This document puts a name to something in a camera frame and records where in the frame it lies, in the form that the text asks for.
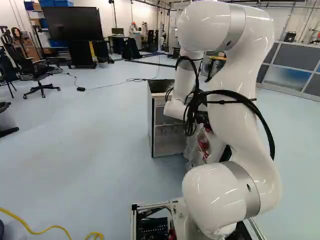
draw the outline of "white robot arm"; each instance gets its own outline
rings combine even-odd
[[[194,60],[197,68],[204,51],[225,51],[226,64],[208,83],[210,90],[256,97],[258,71],[275,40],[274,22],[268,13],[238,4],[196,1],[182,12],[177,28],[180,55]],[[194,84],[194,70],[182,60],[165,115],[183,119],[184,101]],[[207,100],[234,99],[208,95]],[[260,138],[256,115],[247,106],[208,104],[207,111],[214,134],[231,147],[232,157],[190,170],[182,192],[201,232],[219,239],[230,234],[235,223],[272,210],[282,197],[282,183]]]

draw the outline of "black monitor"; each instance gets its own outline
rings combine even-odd
[[[125,31],[123,28],[111,28],[112,34],[125,34]]]
[[[54,40],[103,40],[99,10],[95,7],[43,7],[50,36]]]

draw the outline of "office chair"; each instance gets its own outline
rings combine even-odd
[[[7,42],[5,42],[1,36],[2,43],[4,45],[6,52],[10,55],[10,57],[13,59],[13,61],[19,68],[19,71],[22,74],[32,75],[33,81],[37,81],[38,83],[38,86],[31,87],[29,92],[23,94],[24,99],[27,99],[28,95],[33,94],[39,90],[41,91],[41,96],[43,98],[46,97],[44,93],[44,89],[57,89],[58,91],[61,90],[60,87],[53,86],[52,83],[47,85],[42,85],[40,83],[41,80],[47,78],[50,75],[53,75],[50,71],[54,71],[55,70],[54,67],[42,64],[46,62],[45,59],[32,62],[31,57],[25,58],[12,45],[11,36],[9,37],[6,36],[6,37],[9,39]]]
[[[6,85],[9,88],[12,98],[15,98],[11,91],[10,85],[13,87],[15,91],[17,91],[17,89],[12,83],[12,81],[18,80],[17,72],[14,66],[12,65],[11,61],[9,60],[8,56],[6,55],[5,48],[3,46],[0,46],[0,73],[0,83],[6,82]]]

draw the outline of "gray floor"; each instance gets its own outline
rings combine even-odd
[[[66,72],[89,89],[127,78],[173,78],[175,69],[117,61],[107,68]],[[86,92],[76,91],[67,75],[42,82],[61,91],[47,90],[46,98],[34,93],[24,100],[22,94],[35,82],[17,82],[14,99],[6,86],[0,87],[0,101],[12,102],[9,112],[20,127],[0,138],[0,206],[35,231],[58,224],[75,240],[91,231],[102,232],[107,240],[126,240],[132,203],[181,196],[182,156],[150,157],[146,82]],[[258,224],[269,239],[317,239],[320,103],[263,89],[257,97],[274,135],[275,162],[284,184],[280,206],[259,216]],[[31,236],[12,218],[0,218],[8,239],[66,239],[58,229]]]

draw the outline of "blue bin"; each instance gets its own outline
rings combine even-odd
[[[74,3],[68,0],[53,0],[55,7],[73,7]]]
[[[41,7],[54,7],[55,1],[53,0],[39,0]]]
[[[50,45],[53,48],[67,48],[68,44],[66,41],[63,40],[54,40],[54,39],[49,39]]]
[[[43,29],[49,28],[47,21],[44,18],[40,18],[40,24],[41,24],[41,28],[43,28]]]
[[[25,8],[25,10],[27,10],[27,11],[34,10],[33,2],[32,2],[32,1],[25,1],[25,2],[24,2],[24,8]]]

